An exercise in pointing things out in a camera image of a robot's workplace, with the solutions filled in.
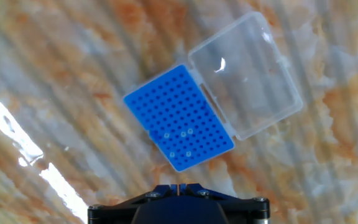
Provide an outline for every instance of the screw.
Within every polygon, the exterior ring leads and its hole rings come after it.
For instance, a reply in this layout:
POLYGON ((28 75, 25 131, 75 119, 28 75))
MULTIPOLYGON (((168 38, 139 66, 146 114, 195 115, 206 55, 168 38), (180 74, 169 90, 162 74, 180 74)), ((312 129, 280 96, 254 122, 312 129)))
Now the screw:
POLYGON ((201 196, 209 196, 209 191, 207 191, 207 190, 199 190, 199 191, 197 191, 197 194, 198 195, 201 195, 201 196))
POLYGON ((254 201, 256 201, 256 202, 264 202, 266 200, 267 200, 267 198, 265 198, 265 197, 254 197, 254 201))
POLYGON ((89 206, 89 209, 92 209, 92 210, 97 210, 97 209, 101 209, 101 208, 103 208, 103 205, 100 205, 100 204, 89 206))
POLYGON ((149 193, 146 194, 146 197, 152 197, 152 198, 156 198, 156 197, 159 197, 159 196, 161 196, 161 194, 158 193, 158 192, 149 192, 149 193))

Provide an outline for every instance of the transparent hinged lid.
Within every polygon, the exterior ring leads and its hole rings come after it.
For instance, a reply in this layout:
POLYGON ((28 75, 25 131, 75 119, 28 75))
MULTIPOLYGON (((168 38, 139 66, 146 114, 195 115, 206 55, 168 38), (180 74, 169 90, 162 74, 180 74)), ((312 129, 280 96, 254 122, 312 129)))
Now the transparent hinged lid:
POLYGON ((227 131, 244 140, 301 110, 263 15, 251 12, 189 53, 194 79, 211 95, 227 131))

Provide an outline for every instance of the marble surface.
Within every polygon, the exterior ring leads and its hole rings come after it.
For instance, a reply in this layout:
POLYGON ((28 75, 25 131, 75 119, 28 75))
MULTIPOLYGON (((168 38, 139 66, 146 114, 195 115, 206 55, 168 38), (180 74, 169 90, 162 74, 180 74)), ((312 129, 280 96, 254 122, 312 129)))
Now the marble surface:
POLYGON ((0 0, 0 223, 193 182, 268 197, 272 223, 358 223, 358 0, 0 0), (304 108, 176 173, 122 97, 249 11, 304 108))

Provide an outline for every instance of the corrugated surface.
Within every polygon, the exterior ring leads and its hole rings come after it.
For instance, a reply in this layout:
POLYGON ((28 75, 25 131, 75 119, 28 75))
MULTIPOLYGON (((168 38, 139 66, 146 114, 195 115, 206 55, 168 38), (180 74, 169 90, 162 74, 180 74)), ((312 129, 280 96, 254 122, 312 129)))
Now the corrugated surface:
POLYGON ((0 223, 181 182, 266 196, 273 223, 358 223, 358 1, 0 0, 0 223), (178 174, 122 97, 251 10, 305 106, 178 174))

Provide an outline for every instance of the black metal mount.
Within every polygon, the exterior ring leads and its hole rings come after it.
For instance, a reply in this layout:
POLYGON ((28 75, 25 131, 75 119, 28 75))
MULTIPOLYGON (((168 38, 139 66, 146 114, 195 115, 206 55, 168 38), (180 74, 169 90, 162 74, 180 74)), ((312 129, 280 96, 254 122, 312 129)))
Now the black metal mount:
POLYGON ((158 185, 119 205, 88 208, 89 224, 268 224, 269 220, 267 198, 238 199, 200 184, 158 185))

